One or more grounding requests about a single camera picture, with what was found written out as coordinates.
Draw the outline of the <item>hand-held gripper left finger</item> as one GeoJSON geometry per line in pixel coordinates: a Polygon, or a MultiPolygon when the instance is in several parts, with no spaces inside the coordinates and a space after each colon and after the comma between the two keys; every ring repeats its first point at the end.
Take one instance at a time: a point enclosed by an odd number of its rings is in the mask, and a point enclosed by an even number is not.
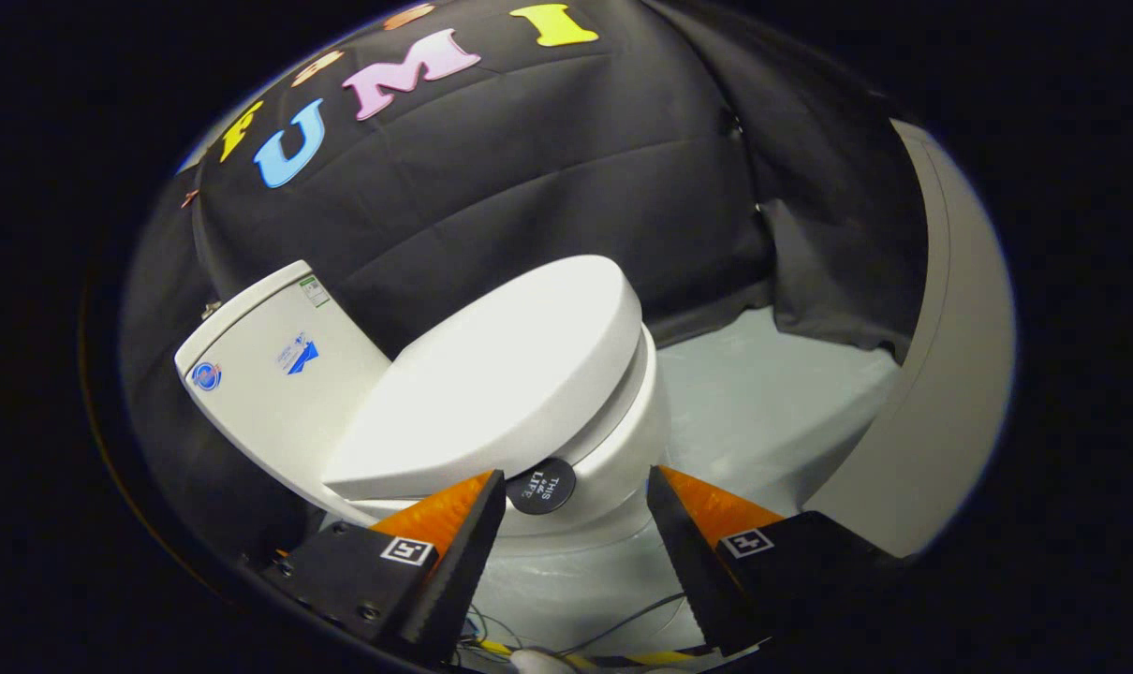
{"type": "Polygon", "coordinates": [[[417,668],[446,663],[506,512],[501,470],[469,477],[376,524],[335,523],[264,568],[288,611],[417,668]]]}

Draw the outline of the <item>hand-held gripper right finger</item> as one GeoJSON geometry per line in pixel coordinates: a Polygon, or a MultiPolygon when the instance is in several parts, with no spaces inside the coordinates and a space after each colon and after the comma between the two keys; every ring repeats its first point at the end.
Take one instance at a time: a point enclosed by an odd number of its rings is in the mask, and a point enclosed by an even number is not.
{"type": "Polygon", "coordinates": [[[905,571],[823,512],[780,515],[666,464],[648,470],[647,507],[705,643],[724,655],[861,622],[905,571]]]}

